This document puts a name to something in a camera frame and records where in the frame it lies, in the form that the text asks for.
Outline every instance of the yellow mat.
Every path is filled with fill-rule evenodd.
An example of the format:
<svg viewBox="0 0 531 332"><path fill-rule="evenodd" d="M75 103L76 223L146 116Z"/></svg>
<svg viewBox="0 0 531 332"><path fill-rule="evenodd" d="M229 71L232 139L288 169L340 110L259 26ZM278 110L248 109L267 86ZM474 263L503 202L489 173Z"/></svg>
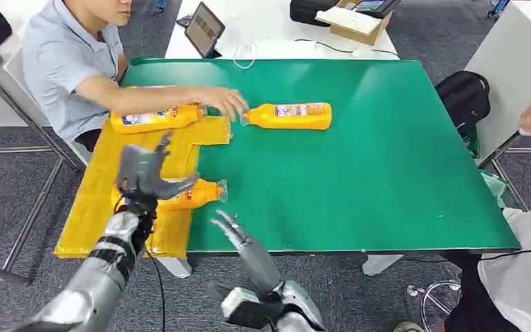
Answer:
<svg viewBox="0 0 531 332"><path fill-rule="evenodd" d="M163 178L180 178L196 173L199 145L228 144L230 123L227 118L207 116L182 129L174 129L170 138L170 155L160 171ZM66 225L60 234L54 255L59 258L82 258L93 248L113 214L109 203L111 187L119 167L123 145L135 144L151 149L165 131L133 135L114 132L107 122L101 132L91 161L84 172ZM146 245L157 257L186 257L191 210L158 214Z"/></svg>

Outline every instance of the cardboard box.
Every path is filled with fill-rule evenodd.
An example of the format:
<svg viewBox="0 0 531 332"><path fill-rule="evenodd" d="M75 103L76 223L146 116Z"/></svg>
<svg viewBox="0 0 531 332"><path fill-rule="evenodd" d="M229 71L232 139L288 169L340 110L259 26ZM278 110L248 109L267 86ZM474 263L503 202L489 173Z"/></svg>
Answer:
<svg viewBox="0 0 531 332"><path fill-rule="evenodd" d="M339 3L337 3L336 7L343 8L348 3L353 3L353 0L340 0ZM334 35L338 35L341 37L345 37L347 39L355 40L356 42L359 42L359 43L363 43L367 45L374 45L375 41L380 36L380 33L382 33L383 30L386 30L386 27L388 26L388 23L390 22L390 18L392 17L392 13L393 12L390 12L388 15L386 15L385 18L381 20L378 19L377 26L371 31L369 31L368 33L363 33L358 30L353 30L346 26L341 26L339 24L336 24L335 22L320 19L319 17L317 17L316 20L330 24L330 33Z"/></svg>

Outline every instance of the white shirt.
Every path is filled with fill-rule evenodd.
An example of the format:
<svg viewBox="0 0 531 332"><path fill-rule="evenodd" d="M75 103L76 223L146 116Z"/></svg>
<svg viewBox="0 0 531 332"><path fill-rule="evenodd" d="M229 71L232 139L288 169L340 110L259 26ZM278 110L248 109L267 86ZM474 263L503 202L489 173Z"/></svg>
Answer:
<svg viewBox="0 0 531 332"><path fill-rule="evenodd" d="M531 211L504 209L522 250L531 250ZM495 254L483 255L483 258ZM531 332L531 253L480 261L479 277L501 314L522 332Z"/></svg>

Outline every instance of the sneaker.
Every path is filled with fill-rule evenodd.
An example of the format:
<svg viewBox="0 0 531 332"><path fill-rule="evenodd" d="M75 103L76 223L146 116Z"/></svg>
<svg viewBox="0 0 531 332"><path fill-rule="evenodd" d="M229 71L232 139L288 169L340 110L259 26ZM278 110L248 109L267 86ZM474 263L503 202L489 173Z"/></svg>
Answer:
<svg viewBox="0 0 531 332"><path fill-rule="evenodd" d="M401 322L395 327L394 332L425 332L425 330L413 322Z"/></svg>

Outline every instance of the yellow bottle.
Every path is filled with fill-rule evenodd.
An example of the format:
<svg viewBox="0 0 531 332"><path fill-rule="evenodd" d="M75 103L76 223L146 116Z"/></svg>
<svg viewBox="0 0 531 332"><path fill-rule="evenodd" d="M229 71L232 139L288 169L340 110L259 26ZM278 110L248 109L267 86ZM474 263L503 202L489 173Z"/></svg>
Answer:
<svg viewBox="0 0 531 332"><path fill-rule="evenodd" d="M305 104L263 104L243 114L241 124L269 129L318 129L330 127L330 104L309 102Z"/></svg>
<svg viewBox="0 0 531 332"><path fill-rule="evenodd" d="M144 133L146 131L183 128L200 120L206 107L199 103L179 105L156 113L119 116L111 112L111 125L116 133Z"/></svg>
<svg viewBox="0 0 531 332"><path fill-rule="evenodd" d="M220 201L226 202L228 198L227 181L209 182L198 179L192 188L181 192L171 199L160 199L158 201L159 210L192 210L203 206L206 203ZM117 188L113 188L111 193L111 203L113 207L127 204L126 199L121 199L121 193Z"/></svg>

